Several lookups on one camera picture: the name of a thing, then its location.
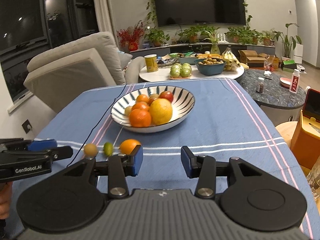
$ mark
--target human hand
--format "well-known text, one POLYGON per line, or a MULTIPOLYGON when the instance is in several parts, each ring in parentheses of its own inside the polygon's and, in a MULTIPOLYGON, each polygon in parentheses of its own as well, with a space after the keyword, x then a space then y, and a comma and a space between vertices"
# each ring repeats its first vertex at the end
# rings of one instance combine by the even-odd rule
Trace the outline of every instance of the human hand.
POLYGON ((0 191, 0 219, 9 217, 13 182, 7 182, 0 191))

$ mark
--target blue bowl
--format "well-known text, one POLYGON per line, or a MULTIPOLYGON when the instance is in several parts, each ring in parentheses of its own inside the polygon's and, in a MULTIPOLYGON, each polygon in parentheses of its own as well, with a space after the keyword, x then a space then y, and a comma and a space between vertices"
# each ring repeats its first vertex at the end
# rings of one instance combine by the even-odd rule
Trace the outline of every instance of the blue bowl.
POLYGON ((214 64, 214 65, 201 65, 201 64, 199 64, 199 62, 203 62, 205 59, 206 58, 201 58, 201 59, 197 59, 195 61, 196 66, 201 74, 203 74, 205 76, 214 76, 214 75, 219 75, 223 72, 223 69, 226 66, 226 62, 224 60, 216 58, 216 60, 223 61, 223 63, 214 64))
POLYGON ((197 57, 180 57, 180 58, 178 58, 178 61, 181 64, 189 63, 190 65, 194 65, 196 59, 197 59, 197 57))

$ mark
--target green vase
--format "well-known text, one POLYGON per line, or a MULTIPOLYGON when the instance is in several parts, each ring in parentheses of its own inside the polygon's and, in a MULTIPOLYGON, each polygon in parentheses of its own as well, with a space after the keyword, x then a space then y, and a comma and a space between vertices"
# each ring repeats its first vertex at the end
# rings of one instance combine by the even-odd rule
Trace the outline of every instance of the green vase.
POLYGON ((220 54, 220 50, 217 44, 212 44, 210 54, 220 54))

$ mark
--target curtain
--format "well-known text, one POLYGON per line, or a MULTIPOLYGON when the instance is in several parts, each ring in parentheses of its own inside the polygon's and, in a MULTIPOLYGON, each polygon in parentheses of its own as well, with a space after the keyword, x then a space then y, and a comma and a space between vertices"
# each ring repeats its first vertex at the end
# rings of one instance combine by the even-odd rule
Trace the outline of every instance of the curtain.
POLYGON ((113 28, 112 18, 110 15, 110 6, 108 0, 94 0, 94 8, 97 17, 98 28, 100 32, 111 32, 113 33, 115 40, 116 32, 113 28))

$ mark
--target black cable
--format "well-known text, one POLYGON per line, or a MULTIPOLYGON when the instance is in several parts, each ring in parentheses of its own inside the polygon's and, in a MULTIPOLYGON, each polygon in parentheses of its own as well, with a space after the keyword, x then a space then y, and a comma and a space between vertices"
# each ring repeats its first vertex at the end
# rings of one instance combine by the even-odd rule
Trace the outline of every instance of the black cable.
POLYGON ((87 140, 89 139, 89 137, 91 136, 93 130, 98 126, 98 124, 101 122, 101 120, 103 119, 103 117, 106 115, 106 113, 108 112, 108 110, 110 109, 111 106, 113 106, 113 104, 116 102, 116 100, 122 95, 125 87, 127 86, 127 84, 124 85, 123 90, 121 91, 120 95, 117 96, 114 100, 113 103, 108 107, 108 109, 104 112, 103 116, 100 118, 99 122, 97 122, 97 124, 92 128, 91 132, 89 133, 88 137, 86 138, 86 140, 84 141, 83 145, 80 147, 80 149, 78 150, 78 152, 76 153, 76 156, 72 159, 72 161, 67 165, 67 167, 70 166, 71 163, 73 163, 73 161, 77 158, 79 152, 81 152, 82 147, 85 145, 85 143, 87 142, 87 140))

